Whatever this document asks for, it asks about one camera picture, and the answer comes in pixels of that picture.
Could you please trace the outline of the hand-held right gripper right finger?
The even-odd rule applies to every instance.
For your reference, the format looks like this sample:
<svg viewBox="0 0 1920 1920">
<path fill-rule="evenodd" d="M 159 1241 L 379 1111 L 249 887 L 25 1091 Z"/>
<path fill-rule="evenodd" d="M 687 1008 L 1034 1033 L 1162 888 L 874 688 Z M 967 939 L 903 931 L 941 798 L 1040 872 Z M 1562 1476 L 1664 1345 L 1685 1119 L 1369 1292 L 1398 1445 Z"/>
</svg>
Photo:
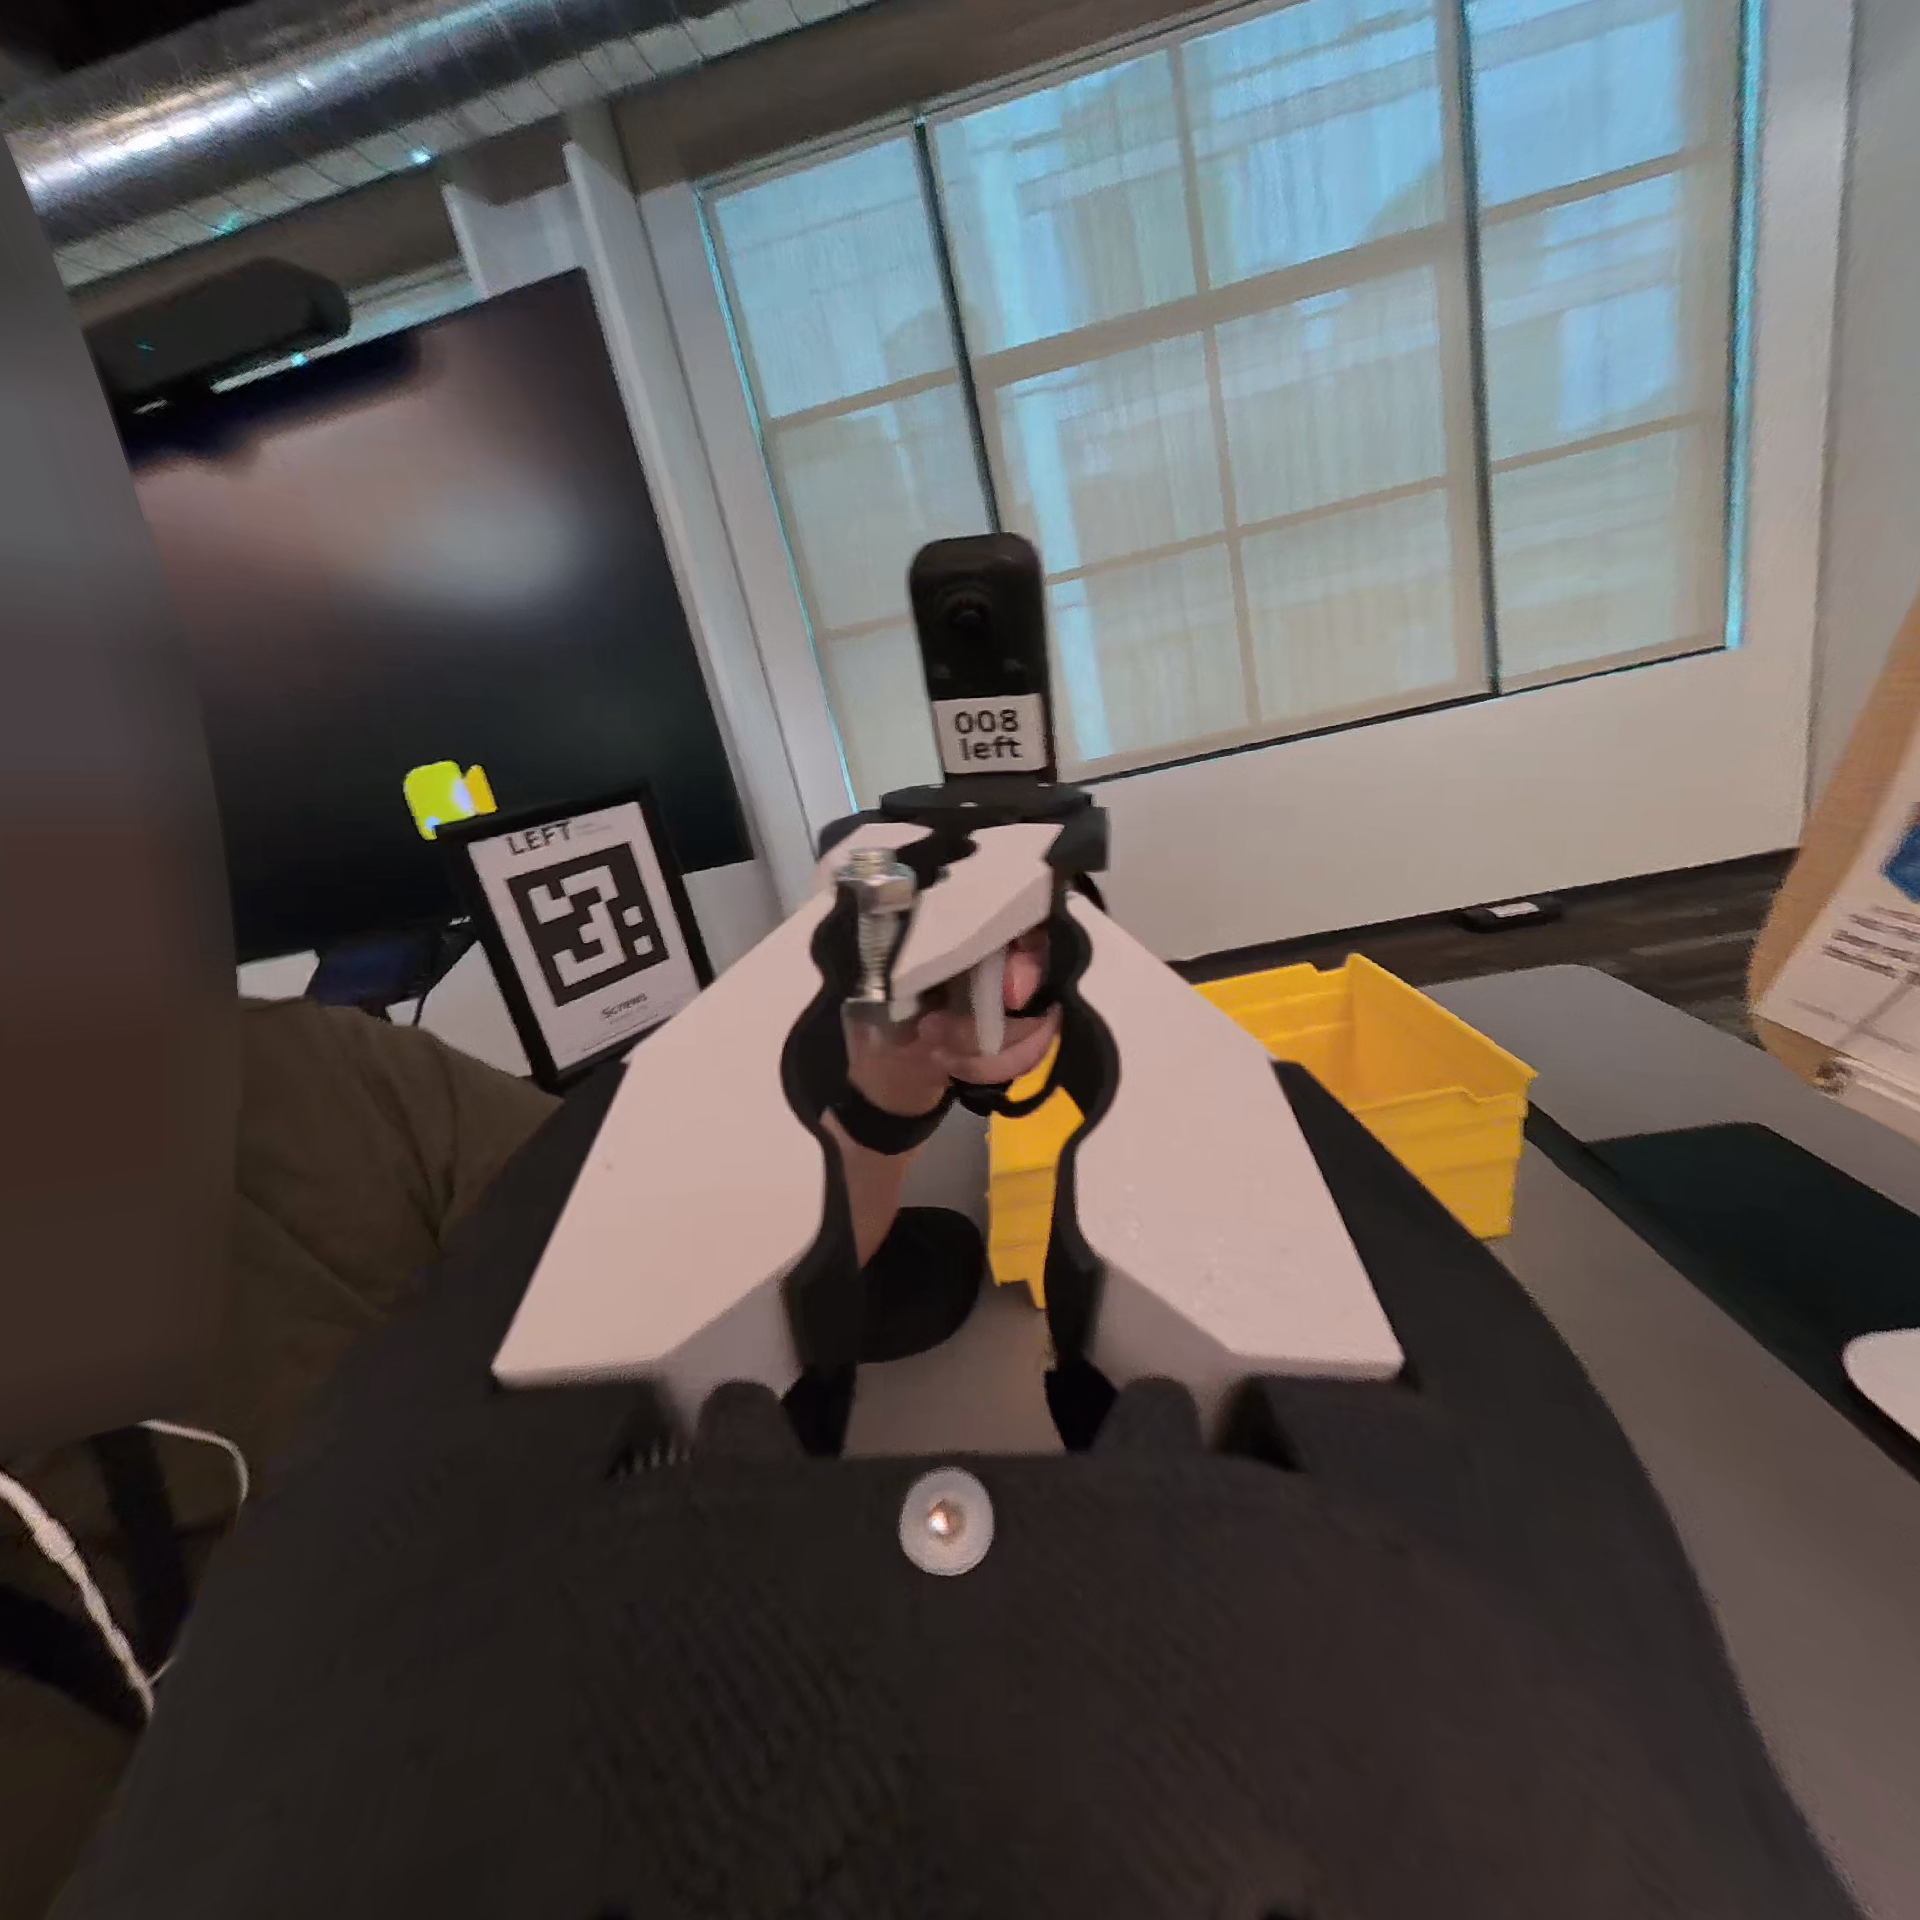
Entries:
<svg viewBox="0 0 1920 1920">
<path fill-rule="evenodd" d="M 1265 1377 L 1378 1384 L 1403 1350 L 1267 1048 L 1083 895 L 1048 931 L 1078 1108 L 1048 1231 L 1048 1412 L 1094 1447 L 1166 1380 L 1205 1437 Z"/>
</svg>

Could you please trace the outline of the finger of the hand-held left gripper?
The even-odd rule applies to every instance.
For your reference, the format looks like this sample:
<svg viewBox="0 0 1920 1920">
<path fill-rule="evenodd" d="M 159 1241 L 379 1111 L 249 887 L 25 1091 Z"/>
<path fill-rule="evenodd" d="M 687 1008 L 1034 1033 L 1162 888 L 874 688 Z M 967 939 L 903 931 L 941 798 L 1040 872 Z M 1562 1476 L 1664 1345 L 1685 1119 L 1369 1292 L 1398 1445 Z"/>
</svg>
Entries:
<svg viewBox="0 0 1920 1920">
<path fill-rule="evenodd" d="M 893 1020 L 912 1016 L 928 991 L 1049 918 L 1058 833 L 1058 825 L 971 829 L 971 852 L 919 891 L 893 967 Z"/>
<path fill-rule="evenodd" d="M 967 823 L 835 823 L 817 856 L 815 893 L 831 895 L 856 852 L 878 849 L 912 870 L 923 901 L 944 885 L 952 865 L 976 852 L 976 832 Z"/>
</svg>

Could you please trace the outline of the yellow plastic bin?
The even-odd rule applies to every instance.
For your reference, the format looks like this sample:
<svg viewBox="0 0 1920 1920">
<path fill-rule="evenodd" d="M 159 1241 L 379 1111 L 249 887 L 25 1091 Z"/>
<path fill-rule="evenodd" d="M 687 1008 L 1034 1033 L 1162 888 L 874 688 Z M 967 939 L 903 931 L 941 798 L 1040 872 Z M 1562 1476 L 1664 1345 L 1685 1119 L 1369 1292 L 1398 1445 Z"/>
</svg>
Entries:
<svg viewBox="0 0 1920 1920">
<path fill-rule="evenodd" d="M 1312 1077 L 1477 1238 L 1513 1230 L 1535 1070 L 1365 955 L 1274 967 L 1195 991 L 1277 1060 Z M 1045 1304 L 1058 1157 L 1081 1119 L 1069 1092 L 991 1125 L 993 1279 Z"/>
</svg>

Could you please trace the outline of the large dark display screen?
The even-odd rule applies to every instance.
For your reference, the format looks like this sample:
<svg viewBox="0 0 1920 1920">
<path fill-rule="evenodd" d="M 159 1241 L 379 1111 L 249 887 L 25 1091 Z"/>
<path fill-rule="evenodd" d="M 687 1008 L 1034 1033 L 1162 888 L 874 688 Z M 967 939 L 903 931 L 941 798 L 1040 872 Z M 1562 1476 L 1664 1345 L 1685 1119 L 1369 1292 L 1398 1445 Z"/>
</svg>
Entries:
<svg viewBox="0 0 1920 1920">
<path fill-rule="evenodd" d="M 433 921 L 402 795 L 646 784 L 683 872 L 753 856 L 585 272 L 123 431 L 195 664 L 240 965 Z"/>
</svg>

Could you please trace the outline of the large grid window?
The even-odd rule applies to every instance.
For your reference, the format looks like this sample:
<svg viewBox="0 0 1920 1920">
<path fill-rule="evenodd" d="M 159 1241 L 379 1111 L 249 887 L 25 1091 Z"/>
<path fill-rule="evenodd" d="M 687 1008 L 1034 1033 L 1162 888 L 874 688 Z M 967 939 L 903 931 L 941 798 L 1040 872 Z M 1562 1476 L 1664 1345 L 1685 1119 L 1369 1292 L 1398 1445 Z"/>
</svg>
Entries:
<svg viewBox="0 0 1920 1920">
<path fill-rule="evenodd" d="M 1738 643 L 1750 4 L 1247 6 L 699 192 L 840 760 L 1043 561 L 1070 775 Z"/>
</svg>

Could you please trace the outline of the person's left hand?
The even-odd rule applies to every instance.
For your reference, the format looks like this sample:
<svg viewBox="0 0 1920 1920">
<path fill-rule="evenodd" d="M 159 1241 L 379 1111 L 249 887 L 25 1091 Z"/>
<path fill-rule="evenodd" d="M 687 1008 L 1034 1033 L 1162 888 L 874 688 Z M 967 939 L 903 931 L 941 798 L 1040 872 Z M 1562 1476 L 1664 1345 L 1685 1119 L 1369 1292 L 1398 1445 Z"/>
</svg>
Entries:
<svg viewBox="0 0 1920 1920">
<path fill-rule="evenodd" d="M 847 1015 L 849 1085 L 880 1113 L 918 1119 L 952 1088 L 1007 1088 L 1038 1070 L 1064 1031 L 1064 1009 L 1031 1013 L 1049 974 L 1049 936 L 1031 928 L 1000 959 L 1000 1046 L 976 1031 L 967 988 L 906 1022 Z"/>
</svg>

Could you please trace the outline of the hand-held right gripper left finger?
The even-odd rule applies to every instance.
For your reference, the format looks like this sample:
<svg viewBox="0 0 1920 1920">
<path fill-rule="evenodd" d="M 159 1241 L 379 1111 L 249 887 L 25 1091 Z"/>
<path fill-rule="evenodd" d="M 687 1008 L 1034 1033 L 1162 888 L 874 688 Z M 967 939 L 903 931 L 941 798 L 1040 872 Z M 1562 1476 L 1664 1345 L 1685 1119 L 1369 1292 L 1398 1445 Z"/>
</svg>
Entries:
<svg viewBox="0 0 1920 1920">
<path fill-rule="evenodd" d="M 863 1256 L 831 1107 L 849 1091 L 856 910 L 811 897 L 630 1056 L 494 1355 L 505 1388 L 849 1382 Z"/>
</svg>

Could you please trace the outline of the dark desk mat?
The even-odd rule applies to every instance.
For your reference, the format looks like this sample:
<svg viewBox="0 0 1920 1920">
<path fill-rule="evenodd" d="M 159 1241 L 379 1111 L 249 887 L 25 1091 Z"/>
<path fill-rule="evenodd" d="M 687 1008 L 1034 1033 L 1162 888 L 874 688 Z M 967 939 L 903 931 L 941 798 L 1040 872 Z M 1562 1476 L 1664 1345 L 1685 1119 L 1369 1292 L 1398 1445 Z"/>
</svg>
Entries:
<svg viewBox="0 0 1920 1920">
<path fill-rule="evenodd" d="M 1915 1437 L 1842 1365 L 1857 1337 L 1915 1328 L 1913 1211 L 1757 1121 L 1584 1143 L 1537 1108 L 1525 1136 L 1849 1425 L 1918 1473 Z"/>
</svg>

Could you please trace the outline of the steel hex bolt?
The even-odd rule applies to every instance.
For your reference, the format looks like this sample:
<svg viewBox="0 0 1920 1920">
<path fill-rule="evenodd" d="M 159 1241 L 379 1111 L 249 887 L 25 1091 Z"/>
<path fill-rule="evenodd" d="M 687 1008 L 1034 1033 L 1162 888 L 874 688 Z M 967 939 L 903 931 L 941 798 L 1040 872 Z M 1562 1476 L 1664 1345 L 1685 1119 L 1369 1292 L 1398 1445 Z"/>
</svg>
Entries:
<svg viewBox="0 0 1920 1920">
<path fill-rule="evenodd" d="M 919 901 L 903 915 L 863 915 L 858 901 L 845 893 L 856 910 L 856 983 L 845 996 L 849 1020 L 882 1031 L 896 1023 L 894 969 L 899 951 L 919 910 Z"/>
</svg>

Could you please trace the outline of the instruction sheet on board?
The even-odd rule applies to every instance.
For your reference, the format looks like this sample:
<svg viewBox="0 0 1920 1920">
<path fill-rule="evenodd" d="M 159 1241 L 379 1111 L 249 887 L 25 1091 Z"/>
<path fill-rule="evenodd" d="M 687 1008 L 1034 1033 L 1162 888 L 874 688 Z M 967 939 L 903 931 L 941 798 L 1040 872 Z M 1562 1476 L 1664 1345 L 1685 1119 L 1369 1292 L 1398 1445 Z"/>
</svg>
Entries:
<svg viewBox="0 0 1920 1920">
<path fill-rule="evenodd" d="M 1765 1053 L 1792 1078 L 1915 1137 L 1915 1099 L 1842 1070 L 1829 1051 L 1763 1016 L 1763 1000 L 1822 907 L 1858 860 L 1895 800 L 1915 800 L 1918 608 L 1910 608 L 1883 669 L 1869 693 L 1831 782 L 1818 795 L 1805 839 L 1747 967 L 1747 1013 Z"/>
</svg>

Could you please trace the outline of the silver ventilation duct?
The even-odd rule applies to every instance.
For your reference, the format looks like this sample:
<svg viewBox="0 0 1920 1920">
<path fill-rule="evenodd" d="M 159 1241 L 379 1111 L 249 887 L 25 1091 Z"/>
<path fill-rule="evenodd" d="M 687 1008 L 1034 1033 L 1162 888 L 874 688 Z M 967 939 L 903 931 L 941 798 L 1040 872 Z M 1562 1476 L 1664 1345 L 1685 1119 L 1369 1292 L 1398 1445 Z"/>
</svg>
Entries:
<svg viewBox="0 0 1920 1920">
<path fill-rule="evenodd" d="M 249 4 L 17 101 L 6 142 L 63 278 L 83 285 L 856 8 Z"/>
</svg>

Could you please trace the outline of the black textured pad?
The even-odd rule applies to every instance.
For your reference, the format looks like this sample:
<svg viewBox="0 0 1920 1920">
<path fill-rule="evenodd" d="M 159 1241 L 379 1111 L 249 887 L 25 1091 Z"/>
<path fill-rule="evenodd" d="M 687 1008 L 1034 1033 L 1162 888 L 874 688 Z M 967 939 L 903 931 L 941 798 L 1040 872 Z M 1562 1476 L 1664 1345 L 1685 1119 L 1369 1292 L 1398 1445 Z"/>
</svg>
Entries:
<svg viewBox="0 0 1920 1920">
<path fill-rule="evenodd" d="M 955 1334 L 982 1292 L 985 1238 L 946 1207 L 903 1207 L 861 1270 L 861 1365 L 912 1360 Z"/>
</svg>

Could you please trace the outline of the black wristband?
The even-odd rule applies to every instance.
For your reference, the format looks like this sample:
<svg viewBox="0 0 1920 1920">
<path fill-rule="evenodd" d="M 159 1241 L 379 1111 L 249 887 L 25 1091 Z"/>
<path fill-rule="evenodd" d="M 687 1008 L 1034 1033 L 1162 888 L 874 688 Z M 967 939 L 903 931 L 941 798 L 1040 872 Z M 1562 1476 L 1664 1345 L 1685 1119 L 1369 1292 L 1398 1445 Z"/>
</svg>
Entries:
<svg viewBox="0 0 1920 1920">
<path fill-rule="evenodd" d="M 899 1159 L 918 1153 L 943 1129 L 953 1096 L 955 1085 L 949 1083 L 927 1111 L 896 1113 L 877 1104 L 861 1088 L 841 1085 L 826 1115 L 854 1144 L 877 1157 Z"/>
</svg>

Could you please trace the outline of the printed instruction sheet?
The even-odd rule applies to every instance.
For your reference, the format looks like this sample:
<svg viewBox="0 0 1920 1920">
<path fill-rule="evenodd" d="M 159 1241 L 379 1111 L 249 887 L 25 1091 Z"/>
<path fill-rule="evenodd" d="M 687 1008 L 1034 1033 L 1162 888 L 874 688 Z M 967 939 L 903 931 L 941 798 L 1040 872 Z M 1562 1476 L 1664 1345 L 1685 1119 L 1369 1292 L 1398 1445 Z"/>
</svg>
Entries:
<svg viewBox="0 0 1920 1920">
<path fill-rule="evenodd" d="M 1918 1092 L 1918 804 L 1895 800 L 1792 948 L 1763 1016 L 1842 1070 Z"/>
</svg>

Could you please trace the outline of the black framed marker sign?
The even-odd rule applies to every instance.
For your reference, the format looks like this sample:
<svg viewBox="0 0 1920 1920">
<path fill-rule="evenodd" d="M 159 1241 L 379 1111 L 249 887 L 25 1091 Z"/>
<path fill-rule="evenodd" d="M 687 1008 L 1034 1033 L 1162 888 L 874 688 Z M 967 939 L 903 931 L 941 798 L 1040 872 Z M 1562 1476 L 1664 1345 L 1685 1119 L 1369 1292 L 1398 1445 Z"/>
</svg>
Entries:
<svg viewBox="0 0 1920 1920">
<path fill-rule="evenodd" d="M 714 983 L 647 784 L 438 827 L 535 1083 L 567 1092 Z"/>
</svg>

